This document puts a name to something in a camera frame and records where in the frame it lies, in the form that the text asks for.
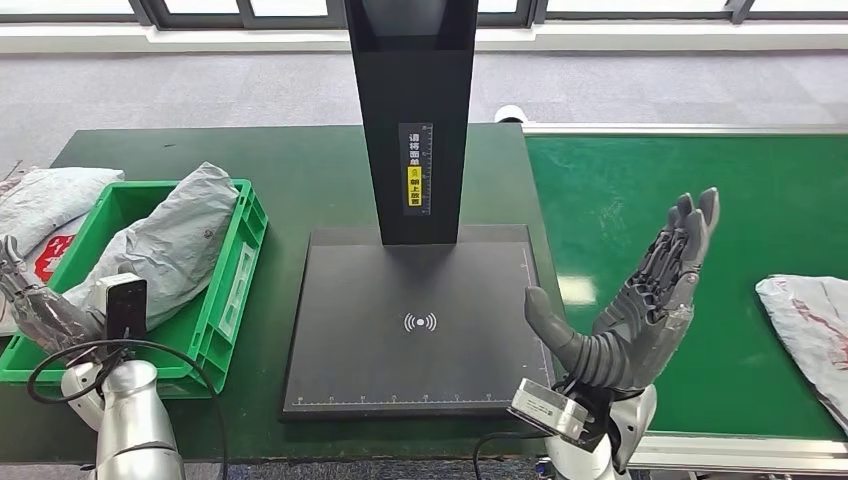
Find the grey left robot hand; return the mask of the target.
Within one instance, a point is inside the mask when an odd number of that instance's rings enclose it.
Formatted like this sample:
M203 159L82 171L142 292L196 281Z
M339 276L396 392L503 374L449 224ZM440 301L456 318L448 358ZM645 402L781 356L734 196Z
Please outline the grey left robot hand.
M48 355L104 338L103 315L51 290L27 267L11 235L1 237L1 291L18 330Z

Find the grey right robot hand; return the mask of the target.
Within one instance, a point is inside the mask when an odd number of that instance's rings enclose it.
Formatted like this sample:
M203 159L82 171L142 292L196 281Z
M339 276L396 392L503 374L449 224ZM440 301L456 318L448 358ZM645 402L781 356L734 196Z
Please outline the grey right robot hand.
M525 290L524 316L576 382L621 392L654 383L694 317L694 295L720 218L715 187L680 195L637 268L582 334L552 310L539 287Z

